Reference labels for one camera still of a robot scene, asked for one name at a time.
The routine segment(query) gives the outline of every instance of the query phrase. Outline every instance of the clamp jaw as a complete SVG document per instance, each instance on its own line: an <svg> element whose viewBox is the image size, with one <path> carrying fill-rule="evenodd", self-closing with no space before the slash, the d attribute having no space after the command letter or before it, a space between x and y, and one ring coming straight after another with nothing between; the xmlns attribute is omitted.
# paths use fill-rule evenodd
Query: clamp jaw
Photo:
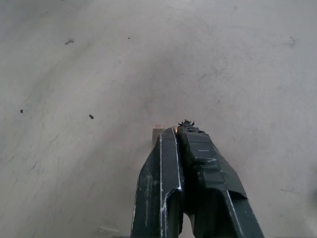
<svg viewBox="0 0 317 238"><path fill-rule="evenodd" d="M163 131L137 183L132 238L177 238L183 214L195 238L264 238L241 181L190 121Z"/></svg>

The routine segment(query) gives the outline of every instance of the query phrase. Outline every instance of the concrete floor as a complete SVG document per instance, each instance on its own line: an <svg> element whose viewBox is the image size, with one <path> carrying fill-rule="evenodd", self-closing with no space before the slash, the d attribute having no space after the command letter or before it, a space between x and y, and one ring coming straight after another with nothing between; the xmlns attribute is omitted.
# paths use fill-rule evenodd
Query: concrete floor
<svg viewBox="0 0 317 238"><path fill-rule="evenodd" d="M152 128L183 119L267 238L317 236L316 24L317 1L2 0L1 237L129 235Z"/></svg>

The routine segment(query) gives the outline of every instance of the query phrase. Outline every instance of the gray floor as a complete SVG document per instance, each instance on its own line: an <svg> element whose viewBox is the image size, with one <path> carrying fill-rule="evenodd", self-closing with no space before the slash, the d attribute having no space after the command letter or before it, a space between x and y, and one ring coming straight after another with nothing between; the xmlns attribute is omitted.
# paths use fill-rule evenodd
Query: gray floor
<svg viewBox="0 0 317 238"><path fill-rule="evenodd" d="M317 1L2 0L1 237L129 235L152 128L183 119L267 238L317 236L316 25Z"/></svg>

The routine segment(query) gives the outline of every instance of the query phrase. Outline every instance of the dark spot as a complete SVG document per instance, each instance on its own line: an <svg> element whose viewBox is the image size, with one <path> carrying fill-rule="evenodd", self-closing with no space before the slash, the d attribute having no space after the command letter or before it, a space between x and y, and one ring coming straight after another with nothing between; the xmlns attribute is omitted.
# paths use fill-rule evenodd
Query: dark spot
<svg viewBox="0 0 317 238"><path fill-rule="evenodd" d="M70 43L74 43L74 40L73 40L73 39L69 39L69 40L65 43L65 45L68 45L68 44L70 44Z"/></svg>
<svg viewBox="0 0 317 238"><path fill-rule="evenodd" d="M290 36L289 38L290 38L291 41L293 42L293 45L296 44L296 41L295 41L294 37Z"/></svg>

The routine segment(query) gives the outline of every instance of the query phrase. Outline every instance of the scratch mark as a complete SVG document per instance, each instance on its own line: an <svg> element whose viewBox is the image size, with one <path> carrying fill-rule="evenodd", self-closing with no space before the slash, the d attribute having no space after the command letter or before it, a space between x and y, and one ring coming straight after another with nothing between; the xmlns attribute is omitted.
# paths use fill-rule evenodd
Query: scratch mark
<svg viewBox="0 0 317 238"><path fill-rule="evenodd" d="M93 188L95 187L95 185L96 185L96 183L93 182L93 184L90 186L89 192L88 192L88 194L87 194L88 197L90 197L90 194L91 194L91 192L93 191Z"/></svg>
<svg viewBox="0 0 317 238"><path fill-rule="evenodd" d="M204 78L206 78L207 74L204 74L203 76L201 76L200 78L197 79L197 81L203 80Z"/></svg>
<svg viewBox="0 0 317 238"><path fill-rule="evenodd" d="M38 232L38 230L36 229L34 232L33 232L33 234L30 236L30 238L36 238L37 237L37 232Z"/></svg>
<svg viewBox="0 0 317 238"><path fill-rule="evenodd" d="M18 179L16 179L16 181L14 182L14 185L12 186L12 188L11 188L11 190L10 190L10 193L9 193L9 196L8 196L8 200L10 199L11 194L13 193L14 187L15 187L15 185L16 185L17 182L18 182Z"/></svg>
<svg viewBox="0 0 317 238"><path fill-rule="evenodd" d="M48 149L48 148L53 144L53 142L57 140L58 137L59 137L59 134L58 134L57 136L55 136L53 140L50 141L50 143L49 143L49 145L46 147L46 149Z"/></svg>
<svg viewBox="0 0 317 238"><path fill-rule="evenodd" d="M40 16L44 16L45 14L47 14L48 11L43 12Z"/></svg>
<svg viewBox="0 0 317 238"><path fill-rule="evenodd" d="M218 78L219 76L221 76L222 74L223 74L223 72L224 72L224 70L225 70L226 68L224 67L224 68L222 68L222 69L217 69L217 68L214 68L214 74L215 74L215 78Z"/></svg>
<svg viewBox="0 0 317 238"><path fill-rule="evenodd" d="M35 161L35 164L32 166L31 170L33 170L35 168L37 163L38 163L38 161Z"/></svg>
<svg viewBox="0 0 317 238"><path fill-rule="evenodd" d="M58 161L57 161L56 188L55 188L55 192L56 192L56 194L57 194L57 189L58 189L58 180L59 180L59 160L60 160L60 157L58 157Z"/></svg>
<svg viewBox="0 0 317 238"><path fill-rule="evenodd" d="M291 191L291 190L286 190L286 189L282 189L282 188L280 188L279 190L284 191L284 192L290 192L290 193L295 193L295 194L301 194L300 192L297 192L297 191Z"/></svg>

